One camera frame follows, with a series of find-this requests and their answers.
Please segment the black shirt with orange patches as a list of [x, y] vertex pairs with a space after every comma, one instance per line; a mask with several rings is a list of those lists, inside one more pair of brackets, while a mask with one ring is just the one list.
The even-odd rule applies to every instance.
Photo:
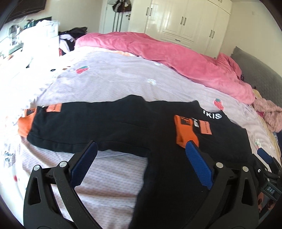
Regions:
[[54, 104], [28, 110], [18, 127], [32, 145], [51, 151], [77, 153], [93, 140], [99, 151], [147, 158], [130, 228], [183, 228], [196, 214], [208, 189], [185, 154], [188, 141], [232, 168], [247, 165], [252, 155], [246, 130], [198, 101], [147, 102], [129, 95], [114, 102]]

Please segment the dark clothes pile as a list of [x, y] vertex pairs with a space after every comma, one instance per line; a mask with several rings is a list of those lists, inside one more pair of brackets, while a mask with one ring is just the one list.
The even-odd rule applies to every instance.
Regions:
[[63, 56], [75, 49], [75, 42], [78, 38], [87, 34], [87, 27], [75, 27], [71, 30], [58, 32], [59, 55]]

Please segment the dusty pink fuzzy garment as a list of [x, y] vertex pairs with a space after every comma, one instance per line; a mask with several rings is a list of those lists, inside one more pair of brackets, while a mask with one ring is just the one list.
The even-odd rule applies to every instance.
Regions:
[[271, 132], [281, 131], [281, 107], [264, 98], [256, 98], [253, 107], [257, 112], [263, 113], [263, 119]]

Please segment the lilac strawberry bed sheet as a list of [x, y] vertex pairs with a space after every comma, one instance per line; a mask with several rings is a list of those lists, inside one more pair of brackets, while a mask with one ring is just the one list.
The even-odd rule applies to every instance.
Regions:
[[[34, 97], [24, 115], [37, 107], [72, 102], [114, 102], [129, 95], [140, 96], [147, 102], [198, 101], [204, 110], [221, 111], [231, 122], [246, 130], [252, 155], [245, 166], [250, 169], [257, 195], [259, 181], [254, 171], [259, 159], [257, 150], [263, 148], [276, 160], [280, 159], [281, 154], [275, 149], [276, 141], [271, 140], [252, 105], [195, 83], [161, 63], [102, 48], [81, 47], [61, 57], [59, 65], [50, 72], [56, 71], [60, 74]], [[21, 139], [27, 150], [38, 156], [38, 159], [23, 160], [30, 175], [35, 165], [53, 168], [62, 161], [69, 161], [75, 154], [43, 149], [32, 145], [25, 137], [21, 136]], [[99, 151], [97, 146], [97, 156], [75, 191], [100, 228], [130, 228], [147, 165], [145, 157], [112, 150]], [[227, 184], [213, 219], [231, 209], [237, 188], [236, 180]], [[57, 186], [52, 185], [52, 190], [62, 215], [70, 220]]]

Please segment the grey padded headboard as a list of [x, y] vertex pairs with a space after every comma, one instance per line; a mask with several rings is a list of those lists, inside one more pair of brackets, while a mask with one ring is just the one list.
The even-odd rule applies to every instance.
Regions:
[[263, 98], [281, 107], [281, 76], [276, 71], [237, 46], [231, 58], [241, 68], [244, 82], [259, 91]]

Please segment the pink blanket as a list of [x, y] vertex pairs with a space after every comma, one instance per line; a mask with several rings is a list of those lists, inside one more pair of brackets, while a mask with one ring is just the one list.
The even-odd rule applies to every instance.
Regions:
[[240, 79], [242, 70], [239, 65], [223, 53], [214, 59], [136, 32], [89, 33], [75, 42], [75, 48], [84, 46], [129, 52], [164, 64], [191, 81], [216, 89], [241, 103], [252, 104], [255, 100], [252, 87]]

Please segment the cluttered white desk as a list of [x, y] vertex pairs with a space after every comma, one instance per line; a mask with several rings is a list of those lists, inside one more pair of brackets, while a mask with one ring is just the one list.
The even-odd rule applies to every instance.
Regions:
[[42, 20], [23, 29], [19, 23], [1, 28], [1, 71], [39, 69], [53, 72], [59, 65], [59, 25]]

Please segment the cream white wardrobe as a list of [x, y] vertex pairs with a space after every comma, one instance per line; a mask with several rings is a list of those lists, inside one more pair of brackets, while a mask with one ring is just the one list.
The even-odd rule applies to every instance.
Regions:
[[134, 1], [128, 30], [216, 58], [231, 9], [227, 0]]

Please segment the bags hanging on door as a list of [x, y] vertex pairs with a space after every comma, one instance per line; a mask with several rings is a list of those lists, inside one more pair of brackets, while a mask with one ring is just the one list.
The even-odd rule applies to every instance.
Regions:
[[117, 13], [130, 12], [132, 9], [132, 4], [130, 0], [118, 0], [112, 6], [112, 9], [114, 12], [117, 12]]

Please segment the black wall television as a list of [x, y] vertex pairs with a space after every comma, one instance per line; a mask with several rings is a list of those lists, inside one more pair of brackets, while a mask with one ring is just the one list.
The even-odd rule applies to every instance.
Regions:
[[15, 8], [7, 18], [7, 22], [30, 14], [38, 13], [45, 9], [46, 0], [22, 0], [18, 1]]

